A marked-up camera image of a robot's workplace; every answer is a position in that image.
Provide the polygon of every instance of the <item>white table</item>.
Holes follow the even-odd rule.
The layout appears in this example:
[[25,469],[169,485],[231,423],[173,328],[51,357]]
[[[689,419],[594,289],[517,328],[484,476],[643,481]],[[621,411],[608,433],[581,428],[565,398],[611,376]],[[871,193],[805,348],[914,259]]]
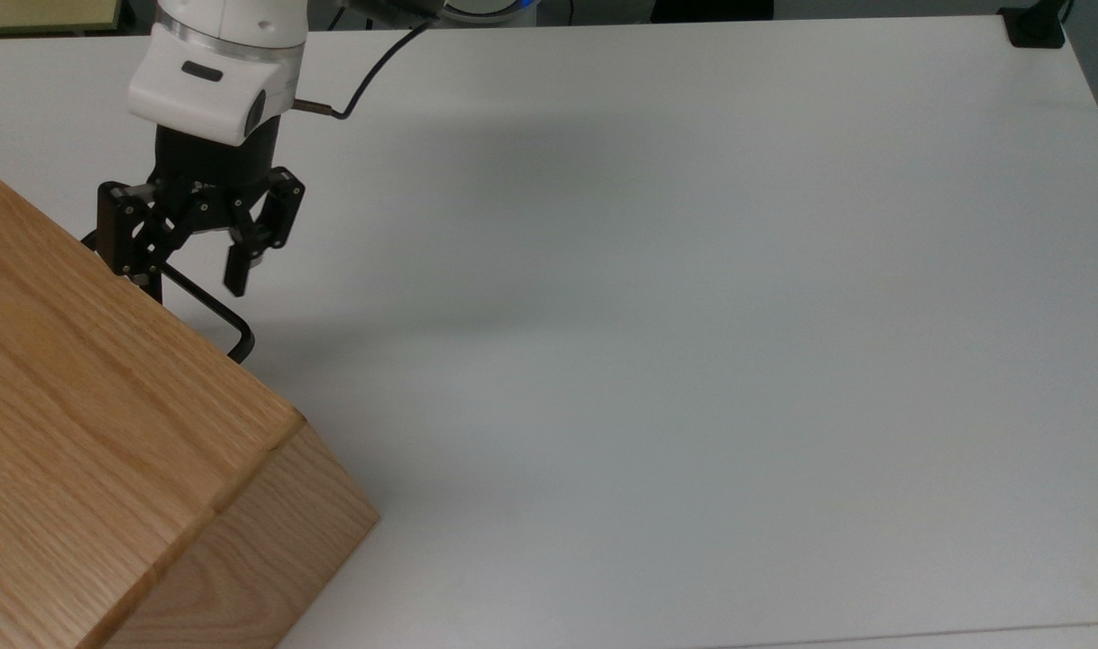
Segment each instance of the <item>white table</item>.
[[[314,34],[302,98],[393,37]],[[0,42],[0,176],[76,234],[153,166],[144,48]],[[1068,46],[994,16],[428,33],[350,123],[287,116],[277,164],[310,189],[233,303],[247,366],[384,517],[285,649],[1098,623]],[[226,242],[175,261],[219,284]]]
[[949,633],[883,640],[778,645],[778,649],[1098,649],[1098,626]]

